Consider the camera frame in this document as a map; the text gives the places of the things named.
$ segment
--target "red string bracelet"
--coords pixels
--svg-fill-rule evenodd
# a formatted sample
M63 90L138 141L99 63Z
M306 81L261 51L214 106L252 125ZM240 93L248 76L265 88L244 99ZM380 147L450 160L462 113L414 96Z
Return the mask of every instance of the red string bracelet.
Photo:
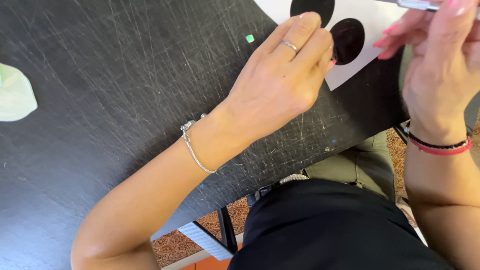
M418 147L420 151L423 151L425 153L432 154L432 155L438 155L438 156L452 156L452 155L460 154L472 147L472 140L470 139L470 137L467 137L467 143L464 146L456 149L452 149L452 150L438 150L438 149L428 148L426 146L423 146L417 143L410 137L408 138L408 140L411 143L413 143L413 145Z

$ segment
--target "olive green pants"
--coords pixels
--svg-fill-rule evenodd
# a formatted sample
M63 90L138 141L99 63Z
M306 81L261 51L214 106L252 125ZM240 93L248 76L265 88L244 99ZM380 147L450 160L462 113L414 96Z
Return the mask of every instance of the olive green pants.
M395 201L393 163L385 131L305 171L308 178L356 185Z

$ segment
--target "holographic sticker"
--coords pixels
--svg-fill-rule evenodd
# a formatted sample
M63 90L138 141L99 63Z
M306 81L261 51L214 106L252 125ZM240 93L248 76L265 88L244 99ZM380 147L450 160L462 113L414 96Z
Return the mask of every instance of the holographic sticker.
M255 41L255 38L253 37L253 35L248 35L245 38L247 39L248 43L252 43Z

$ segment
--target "black string bracelet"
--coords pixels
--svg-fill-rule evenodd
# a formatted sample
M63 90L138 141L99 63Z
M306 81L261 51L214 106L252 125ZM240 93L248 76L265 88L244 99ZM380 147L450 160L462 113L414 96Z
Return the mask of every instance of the black string bracelet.
M405 128L405 132L407 133L407 135L410 139L414 140L415 142L417 142L420 145L423 145L423 146L426 146L426 147L429 147L429 148L434 148L434 149L454 149L454 148L464 146L468 143L468 134L467 134L467 138L464 141L461 141L461 142L459 142L457 144L454 144L454 145L443 146L443 145L433 145L433 144L426 143L426 142L418 139L417 137L415 137L415 135L413 135L410 132L410 122L407 123L407 127Z

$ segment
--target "patterned floor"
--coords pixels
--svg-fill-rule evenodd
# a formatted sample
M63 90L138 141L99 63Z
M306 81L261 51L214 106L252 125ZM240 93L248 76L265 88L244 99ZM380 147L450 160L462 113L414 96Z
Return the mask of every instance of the patterned floor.
M477 154L480 157L480 135L478 134L480 134L480 125L477 125L474 132L475 136L472 139L472 155L474 157L474 154ZM406 146L393 129L387 130L387 142L395 169L395 193L397 196L407 197L405 184L403 182L403 163ZM248 211L247 200L245 198L228 205L228 212L232 219L235 234L243 232L243 225L247 218ZM216 212L200 218L198 222L218 239L221 238ZM160 267L165 267L202 250L201 247L179 231L173 231L152 241L152 245L156 252L156 258Z

